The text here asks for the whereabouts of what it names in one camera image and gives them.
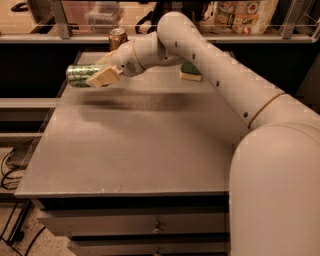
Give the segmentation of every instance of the can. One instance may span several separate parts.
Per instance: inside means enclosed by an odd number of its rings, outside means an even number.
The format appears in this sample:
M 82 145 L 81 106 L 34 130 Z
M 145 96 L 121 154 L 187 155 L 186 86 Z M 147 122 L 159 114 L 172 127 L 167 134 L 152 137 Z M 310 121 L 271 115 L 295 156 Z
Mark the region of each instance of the can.
M 101 69 L 102 65 L 78 64 L 67 68 L 66 76 L 72 87 L 90 87 L 86 82 L 89 77 Z
M 128 36 L 123 28 L 114 28 L 109 32 L 110 51 L 117 50 L 120 45 L 128 41 Z

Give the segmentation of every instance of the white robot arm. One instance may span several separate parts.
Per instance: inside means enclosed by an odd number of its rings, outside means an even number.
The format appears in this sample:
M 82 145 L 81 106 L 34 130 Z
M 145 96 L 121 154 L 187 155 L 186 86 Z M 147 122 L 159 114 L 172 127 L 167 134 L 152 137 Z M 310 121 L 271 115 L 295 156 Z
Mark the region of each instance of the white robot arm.
M 192 62 L 251 133 L 230 174 L 233 256 L 320 255 L 320 117 L 206 42 L 183 14 L 122 45 L 113 61 L 134 76 L 182 56 Z

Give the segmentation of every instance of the glass panel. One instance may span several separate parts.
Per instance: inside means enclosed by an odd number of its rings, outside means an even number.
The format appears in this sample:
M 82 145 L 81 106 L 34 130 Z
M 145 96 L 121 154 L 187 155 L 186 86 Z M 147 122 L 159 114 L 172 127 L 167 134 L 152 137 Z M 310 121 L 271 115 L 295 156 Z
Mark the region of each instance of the glass panel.
M 48 0 L 0 0 L 1 34 L 49 33 L 54 24 Z

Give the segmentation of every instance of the black cable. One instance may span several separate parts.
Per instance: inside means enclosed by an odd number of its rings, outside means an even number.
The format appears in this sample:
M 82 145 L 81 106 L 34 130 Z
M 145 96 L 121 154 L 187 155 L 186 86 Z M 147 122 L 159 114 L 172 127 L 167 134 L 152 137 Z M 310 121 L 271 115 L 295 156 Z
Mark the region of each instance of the black cable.
M 19 148 L 25 146 L 26 144 L 32 142 L 34 139 L 31 139 L 31 140 L 28 140 L 27 142 L 19 145 L 17 148 L 13 148 L 9 153 L 7 153 L 4 158 L 2 159 L 1 161 L 1 166 L 0 166 L 0 169 L 1 169 L 1 174 L 2 174 L 2 178 L 1 178 L 1 181 L 0 181 L 0 187 L 3 187 L 4 189 L 6 190 L 15 190 L 18 185 L 19 185 L 19 182 L 20 182 L 20 179 L 22 177 L 9 177 L 10 174 L 12 174 L 13 172 L 16 172 L 16 171 L 19 171 L 19 167 L 16 167 L 14 169 L 11 169 L 9 170 L 7 173 L 5 173 L 3 171 L 3 165 L 4 165 L 4 162 L 7 160 L 7 158 L 11 155 L 11 154 L 14 154 L 17 150 L 19 150 Z M 8 182 L 8 183 L 5 183 L 6 180 L 14 180 L 14 181 L 11 181 L 11 182 Z
M 16 172 L 16 171 L 19 171 L 19 168 L 15 168 L 15 169 L 11 169 L 10 171 L 8 171 L 7 173 L 5 173 L 5 175 L 2 177 L 1 179 L 1 184 L 0 184 L 0 187 L 3 187 L 4 189 L 6 190 L 15 190 L 19 183 L 20 183 L 20 179 L 22 178 L 22 176 L 19 176 L 19 177 L 15 177 L 15 178 L 12 178 L 12 177 L 8 177 L 10 174 Z M 6 179 L 11 179 L 11 180 L 14 180 L 14 181 L 11 181 L 11 182 L 8 182 L 8 183 L 5 183 L 5 180 Z
M 28 249 L 26 250 L 26 253 L 24 256 L 28 256 L 33 244 L 36 242 L 37 238 L 41 235 L 41 233 L 46 229 L 46 227 L 43 227 L 39 230 L 39 232 L 35 235 L 35 237 L 32 239 L 31 243 L 28 246 Z
M 3 238 L 1 237 L 1 240 L 3 240 L 7 246 L 9 246 L 12 250 L 14 250 L 17 254 L 19 254 L 19 256 L 23 256 L 21 252 L 19 252 L 16 248 L 14 248 L 13 246 L 9 245 L 8 242 Z
M 5 173 L 4 173 L 4 171 L 3 171 L 4 161 L 7 160 L 7 158 L 10 156 L 10 154 L 12 154 L 13 152 L 14 152 L 14 151 L 11 150 L 8 154 L 6 154 L 6 155 L 4 156 L 4 158 L 3 158 L 2 161 L 1 161 L 1 174 L 2 174 L 2 176 L 5 175 Z

